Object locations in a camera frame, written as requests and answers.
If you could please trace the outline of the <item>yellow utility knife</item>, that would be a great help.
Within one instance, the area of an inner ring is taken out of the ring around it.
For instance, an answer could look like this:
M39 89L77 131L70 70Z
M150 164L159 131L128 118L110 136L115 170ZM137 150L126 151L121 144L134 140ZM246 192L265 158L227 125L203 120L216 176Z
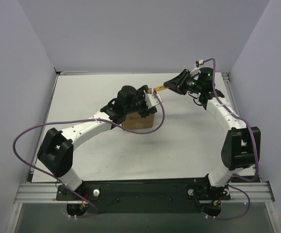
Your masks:
M157 92L159 92L159 91L163 91L163 90L167 90L167 89L169 89L169 87L166 87L166 86L164 86L164 85L161 85L161 86L158 86L158 87L154 88L154 89L153 89L153 92L154 92L154 93L157 93Z

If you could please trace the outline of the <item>brown cardboard express box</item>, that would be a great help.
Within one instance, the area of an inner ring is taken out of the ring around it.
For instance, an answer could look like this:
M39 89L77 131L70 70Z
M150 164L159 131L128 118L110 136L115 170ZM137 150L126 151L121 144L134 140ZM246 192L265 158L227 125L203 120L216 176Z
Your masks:
M130 85L123 86L118 97L126 116L122 126L129 130L148 129L153 127L154 114L140 116L140 113L149 109L145 101L145 93L136 92L137 89Z

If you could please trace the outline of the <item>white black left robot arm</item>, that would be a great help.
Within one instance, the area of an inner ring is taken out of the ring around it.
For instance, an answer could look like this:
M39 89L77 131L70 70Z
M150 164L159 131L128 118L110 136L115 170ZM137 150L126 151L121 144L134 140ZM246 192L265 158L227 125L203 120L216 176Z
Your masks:
M94 136L119 126L128 114L138 113L146 118L156 113L159 103L159 95L149 90L147 85L139 89L123 86L116 98L88 120L62 130L48 130L37 158L55 178L68 187L67 194L78 200L84 195L84 187L82 179L72 167L74 150Z

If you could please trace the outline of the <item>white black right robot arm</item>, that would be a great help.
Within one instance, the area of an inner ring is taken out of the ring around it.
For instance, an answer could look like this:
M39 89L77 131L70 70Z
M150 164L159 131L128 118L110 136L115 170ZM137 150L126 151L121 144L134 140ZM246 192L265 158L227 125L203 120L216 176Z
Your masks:
M217 120L226 131L221 151L221 163L208 175L213 187L225 186L232 177L251 166L259 171L261 131L251 127L228 105L223 93L215 87L215 73L210 67L184 70L175 78L164 82L173 92L198 95L200 105Z

